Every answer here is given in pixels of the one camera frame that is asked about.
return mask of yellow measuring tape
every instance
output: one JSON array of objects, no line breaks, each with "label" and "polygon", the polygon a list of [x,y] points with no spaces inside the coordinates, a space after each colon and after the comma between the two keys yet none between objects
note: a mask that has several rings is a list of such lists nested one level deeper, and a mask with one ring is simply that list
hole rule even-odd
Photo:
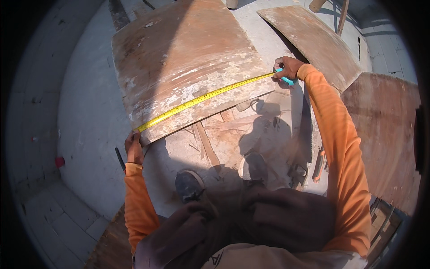
[{"label": "yellow measuring tape", "polygon": [[250,79],[247,79],[247,80],[236,82],[236,83],[233,83],[231,85],[228,85],[228,86],[219,88],[217,90],[211,91],[210,93],[207,93],[205,95],[202,95],[202,96],[199,96],[197,98],[194,98],[193,100],[190,100],[188,102],[183,103],[182,105],[179,105],[179,106],[177,106],[177,107],[175,107],[173,109],[170,109],[169,111],[164,112],[160,116],[157,116],[157,117],[153,118],[152,120],[148,121],[147,123],[142,124],[141,126],[137,127],[136,130],[139,130],[140,132],[143,132],[146,129],[148,129],[149,127],[154,126],[155,124],[157,124],[157,123],[159,123],[159,122],[161,122],[161,121],[163,121],[163,120],[165,120],[165,119],[167,119],[167,118],[169,118],[169,117],[171,117],[171,116],[173,116],[173,115],[175,115],[175,114],[177,114],[177,113],[179,113],[179,112],[181,112],[181,111],[183,111],[183,110],[185,110],[187,108],[190,108],[193,105],[197,105],[198,103],[206,101],[207,99],[210,99],[210,98],[215,97],[215,96],[217,96],[219,94],[228,92],[229,90],[232,90],[234,88],[240,87],[242,85],[251,83],[251,82],[256,81],[256,80],[260,80],[260,79],[265,78],[265,77],[270,77],[274,73],[276,73],[276,72],[271,72],[271,73],[264,74],[264,75],[261,75],[261,76],[258,76],[258,77],[253,77],[253,78],[250,78]]}]

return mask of orange shirt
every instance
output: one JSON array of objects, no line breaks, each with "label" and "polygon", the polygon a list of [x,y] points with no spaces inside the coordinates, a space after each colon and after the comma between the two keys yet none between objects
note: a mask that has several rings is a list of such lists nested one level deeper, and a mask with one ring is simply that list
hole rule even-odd
[{"label": "orange shirt", "polygon": [[[359,148],[360,138],[351,116],[333,89],[312,65],[297,73],[306,84],[315,112],[327,162],[327,198],[336,205],[335,237],[324,250],[357,252],[366,257],[370,248],[370,194]],[[125,219],[132,253],[137,243],[160,226],[142,176],[142,166],[126,163]]]}]

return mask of person's arm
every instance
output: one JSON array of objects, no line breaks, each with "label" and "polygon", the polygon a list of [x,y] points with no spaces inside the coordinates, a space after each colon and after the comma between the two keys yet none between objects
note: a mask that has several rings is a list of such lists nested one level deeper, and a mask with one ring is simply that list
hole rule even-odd
[{"label": "person's arm", "polygon": [[126,227],[132,254],[145,236],[160,226],[154,206],[142,176],[143,154],[139,143],[140,133],[131,132],[125,142],[127,152],[125,212]]},{"label": "person's arm", "polygon": [[306,84],[329,164],[327,198],[336,205],[335,237],[324,250],[354,251],[362,257],[370,248],[370,194],[361,159],[360,141],[347,108],[312,65],[279,58],[284,65],[276,78],[297,76]]}]

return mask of curved plywood board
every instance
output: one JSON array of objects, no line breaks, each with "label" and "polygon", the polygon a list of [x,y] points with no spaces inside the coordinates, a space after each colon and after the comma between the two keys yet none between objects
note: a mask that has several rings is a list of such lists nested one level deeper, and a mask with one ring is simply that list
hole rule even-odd
[{"label": "curved plywood board", "polygon": [[345,42],[305,8],[282,6],[257,13],[278,29],[340,93],[360,75],[358,59]]},{"label": "curved plywood board", "polygon": [[418,86],[364,72],[341,98],[361,138],[370,193],[412,215],[420,184],[414,158]]},{"label": "curved plywood board", "polygon": [[[132,128],[209,91],[268,73],[220,0],[181,0],[132,21],[112,38]],[[270,77],[206,100],[141,134],[148,144],[187,125],[273,91]]]}]

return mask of brown pants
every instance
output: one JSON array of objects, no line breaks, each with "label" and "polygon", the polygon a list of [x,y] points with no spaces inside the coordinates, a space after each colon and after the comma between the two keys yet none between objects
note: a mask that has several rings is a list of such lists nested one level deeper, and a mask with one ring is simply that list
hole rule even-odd
[{"label": "brown pants", "polygon": [[234,243],[280,247],[292,253],[321,251],[333,238],[335,208],[327,198],[293,189],[249,189],[242,209],[214,218],[199,202],[173,213],[136,248],[134,266],[199,269]]}]

